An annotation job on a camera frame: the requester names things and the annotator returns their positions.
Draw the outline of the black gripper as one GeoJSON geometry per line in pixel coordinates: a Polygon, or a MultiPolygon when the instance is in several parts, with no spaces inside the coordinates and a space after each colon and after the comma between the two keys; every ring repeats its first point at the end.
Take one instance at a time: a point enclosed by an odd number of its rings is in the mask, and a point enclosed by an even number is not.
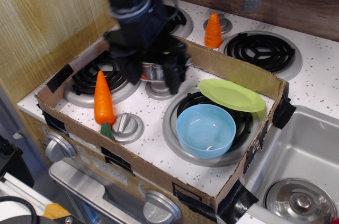
{"type": "Polygon", "coordinates": [[[142,63],[163,66],[165,83],[171,94],[177,94],[185,81],[189,56],[184,43],[172,37],[164,4],[137,4],[130,7],[111,5],[110,15],[120,29],[105,33],[114,61],[129,82],[136,85],[142,75],[142,63]]]}

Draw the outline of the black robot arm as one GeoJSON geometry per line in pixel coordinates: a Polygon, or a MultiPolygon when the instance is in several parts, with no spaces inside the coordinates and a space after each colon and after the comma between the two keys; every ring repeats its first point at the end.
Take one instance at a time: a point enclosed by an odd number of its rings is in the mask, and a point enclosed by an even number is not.
{"type": "Polygon", "coordinates": [[[118,21],[119,30],[106,32],[113,60],[122,73],[136,84],[143,64],[161,65],[164,81],[177,94],[185,80],[186,44],[171,36],[166,28],[170,19],[162,0],[108,0],[109,14],[118,21]]]}

